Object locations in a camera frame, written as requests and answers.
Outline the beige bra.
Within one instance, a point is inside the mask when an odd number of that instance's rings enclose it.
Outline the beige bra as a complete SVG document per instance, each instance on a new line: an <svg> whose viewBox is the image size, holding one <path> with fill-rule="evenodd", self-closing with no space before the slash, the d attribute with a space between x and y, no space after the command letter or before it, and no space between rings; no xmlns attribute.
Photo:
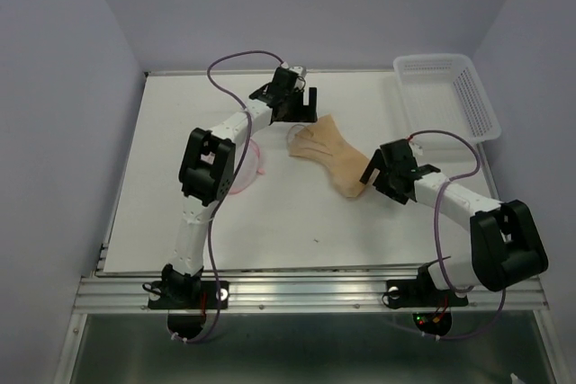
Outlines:
<svg viewBox="0 0 576 384"><path fill-rule="evenodd" d="M333 187L347 199L365 190L361 177L369 159L344 139L330 114L295 132L288 141L288 153L322 165Z"/></svg>

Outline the white mesh laundry bag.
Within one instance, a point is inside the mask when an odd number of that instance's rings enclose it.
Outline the white mesh laundry bag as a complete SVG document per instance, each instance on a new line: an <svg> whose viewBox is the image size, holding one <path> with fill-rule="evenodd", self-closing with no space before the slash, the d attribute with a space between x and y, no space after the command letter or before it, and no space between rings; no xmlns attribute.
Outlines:
<svg viewBox="0 0 576 384"><path fill-rule="evenodd" d="M264 174L264 157L259 145L251 139L238 175L232 183L229 194L238 194L246 190L256 178Z"/></svg>

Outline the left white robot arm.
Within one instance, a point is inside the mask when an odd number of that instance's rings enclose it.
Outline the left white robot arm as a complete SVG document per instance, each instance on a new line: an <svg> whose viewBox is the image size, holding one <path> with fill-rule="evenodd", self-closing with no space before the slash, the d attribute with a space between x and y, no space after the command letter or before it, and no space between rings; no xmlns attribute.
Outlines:
<svg viewBox="0 0 576 384"><path fill-rule="evenodd" d="M161 273L169 296L179 306L192 306L200 298L198 281L208 227L230 191L237 159L252 135L274 122L313 123L318 119L316 90L311 88L309 99L304 99L306 74L305 67L283 63L238 112L212 128L196 128L190 133L178 173L183 216L174 252Z"/></svg>

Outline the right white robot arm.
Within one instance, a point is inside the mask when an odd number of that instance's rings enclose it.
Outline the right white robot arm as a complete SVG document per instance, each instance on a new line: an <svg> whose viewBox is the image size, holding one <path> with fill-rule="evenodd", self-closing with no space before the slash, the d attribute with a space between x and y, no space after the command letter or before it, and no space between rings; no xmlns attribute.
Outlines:
<svg viewBox="0 0 576 384"><path fill-rule="evenodd" d="M360 181L371 183L376 191L400 204L414 201L433 209L436 260L421 266L414 281L415 295L425 303L436 302L447 290L459 295L477 286L505 290L549 267L532 213L524 202L482 196L433 165L419 165L405 138L375 150ZM445 256L440 251L441 216L468 233L468 253Z"/></svg>

